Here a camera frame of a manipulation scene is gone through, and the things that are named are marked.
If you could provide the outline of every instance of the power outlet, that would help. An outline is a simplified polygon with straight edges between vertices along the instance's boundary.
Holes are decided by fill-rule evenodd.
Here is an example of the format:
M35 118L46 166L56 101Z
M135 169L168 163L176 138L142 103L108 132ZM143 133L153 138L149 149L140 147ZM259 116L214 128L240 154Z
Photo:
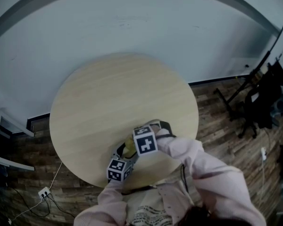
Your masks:
M44 187L38 194L39 194L40 198L43 198L43 197L45 198L47 195L50 194L50 190L49 190L48 187Z

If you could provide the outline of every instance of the black cord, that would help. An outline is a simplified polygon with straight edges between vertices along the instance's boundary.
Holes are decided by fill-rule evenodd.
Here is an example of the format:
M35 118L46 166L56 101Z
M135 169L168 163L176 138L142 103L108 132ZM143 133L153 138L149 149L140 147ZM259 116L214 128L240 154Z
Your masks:
M187 193L189 193L189 188L188 188L187 180L186 180L186 178L185 178L184 169L185 169L185 166L184 166L184 165L181 165L181 168L180 168L180 176L181 176L181 180L183 181L185 190L187 191Z
M130 190L130 192L128 192L128 193L122 193L122 195L123 195L123 196L126 196L126 195L133 194L133 193L135 193L135 192L148 191L148 190L151 190L151 189L154 189L154 187L152 187L152 186L144 186L144 187L132 189L132 190Z
M48 214L46 214L46 216L47 216L47 215L49 215L49 214L50 214L49 205L48 205L48 202L46 201L46 199L44 198L43 194L42 194L42 198L44 199L44 201L45 201L45 202L46 202L46 204L47 204L47 209L48 209Z
M173 134L166 134L166 135L156 136L155 138L156 140L158 140L158 139L166 138L166 137L176 137L176 136Z
M55 203L55 205L57 206L57 208L58 208L61 212L66 213L66 214L69 214L69 215L71 215L73 218L75 218L75 216L73 216L71 213L67 213L67 212L61 210L61 209L59 208L59 206L57 205L56 201L54 201L53 197L50 198L49 195L47 195L47 197Z
M47 206L48 206L48 214L46 214L45 216L42 216L42 215L38 215L38 214L36 214L36 213L34 213L31 209L30 209L30 207L27 205L27 203L25 202L25 200L24 200L24 198L23 198L23 196L16 190L16 189L14 189L20 196L21 196L21 198L22 198L22 200L23 200L23 202L24 202L24 204L25 204L25 206L28 208L28 210L32 213L32 214L34 214L34 215L36 215L36 216L38 216L38 217L41 217L41 218L44 218L44 217L46 217L47 215L49 215L50 214L50 210L49 210L49 206L48 206L48 203L47 203L47 201L46 201L46 203L47 203Z

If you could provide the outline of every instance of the dark hair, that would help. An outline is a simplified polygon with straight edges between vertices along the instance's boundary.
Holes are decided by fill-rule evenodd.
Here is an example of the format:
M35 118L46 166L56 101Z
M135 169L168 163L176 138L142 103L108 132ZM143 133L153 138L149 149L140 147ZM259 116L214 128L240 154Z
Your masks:
M176 226L251 226L249 223L238 219L225 219L212 217L205 207L190 207L185 216L177 223Z

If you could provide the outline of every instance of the cable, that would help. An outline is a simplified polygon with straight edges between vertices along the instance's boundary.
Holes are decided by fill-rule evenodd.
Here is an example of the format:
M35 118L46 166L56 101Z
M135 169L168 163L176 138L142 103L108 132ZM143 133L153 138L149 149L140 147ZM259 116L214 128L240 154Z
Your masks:
M158 140L158 139L166 138L166 137L176 137L176 136L173 134L166 134L166 135L161 135L161 136L155 136L155 139Z
M56 207L57 207L61 212L66 213L66 214L69 214L69 215L71 215L73 218L75 218L75 216L73 216L71 213L67 213L67 212L63 211L62 209L60 209L60 207L57 205L57 203L56 203L56 201L53 199L53 197L50 198L49 195L47 195L47 197L48 197L50 200L52 200L52 201L54 202L54 204L56 205Z
M17 215L17 216L16 216L14 219L12 219L11 221L14 221L17 217L19 217L19 216L21 216L22 214L24 214L24 213L30 211L30 210L33 209L34 207L37 207L37 206L38 206L39 204L41 204L42 202L43 202L43 199L41 199L41 201L40 201L38 204L36 204L35 206L33 206L33 207L29 208L28 210L26 210L26 211L20 213L19 215Z
M270 142L270 136L269 136L269 133L266 131L265 128L263 128L263 130L265 131L265 133L267 134L268 136L268 143L269 143L269 150L270 150L270 147L271 147L271 142Z
M185 169L185 166L182 164L182 165L181 165L181 168L180 168L180 177L181 177L181 180L183 181L185 190L187 191L187 193L189 193L189 188L188 188L188 185L187 185L187 180L186 180L186 178L185 178L184 169Z
M45 200L45 202L47 203L47 206L48 206L48 214L46 214L46 215L44 215L44 216L43 216L43 215L38 215L38 214L34 213L31 209L33 209L34 207L37 207L39 204L41 204L41 203L43 202L43 199L41 199L41 201L40 201L37 205L35 205L35 206L29 208L28 205L27 205L27 203L25 202L23 196L22 196L16 189L14 189L14 190L21 196L21 198L22 198L24 204L26 205L26 207L28 208L28 210L26 210L26 211L20 213L20 214L17 215L13 220L15 220L17 217L19 217L20 215L22 215L23 213L26 213L26 212L28 212L28 211L30 211L32 214L34 214L34 215L36 215L36 216L38 216L38 217L41 217L41 218L44 218L44 217L46 217L47 215L50 214L49 205L48 205L48 203L47 203L47 201L46 201L45 199L44 199L44 200Z
M50 185L50 187L49 187L49 190L51 189L51 187L52 187L52 185L53 185L53 182L55 181L55 179L56 179L56 176L57 176L57 174L58 174L58 171L57 171L57 173L56 173L56 175L55 175L55 177L53 178L53 181L52 181L52 183L51 183L51 185Z
M261 188L261 194L260 194L259 208L260 208L261 203L262 203L264 183L265 183L265 173L264 173L264 162L263 162L263 159L262 159L262 188Z

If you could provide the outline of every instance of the black strap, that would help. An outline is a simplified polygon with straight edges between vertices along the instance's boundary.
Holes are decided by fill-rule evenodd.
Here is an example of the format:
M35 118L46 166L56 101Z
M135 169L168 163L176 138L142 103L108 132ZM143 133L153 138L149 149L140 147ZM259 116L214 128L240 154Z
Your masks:
M155 138L156 140L158 140L158 139L166 138L166 137L176 137L176 136L173 134L166 134L166 135L156 136Z

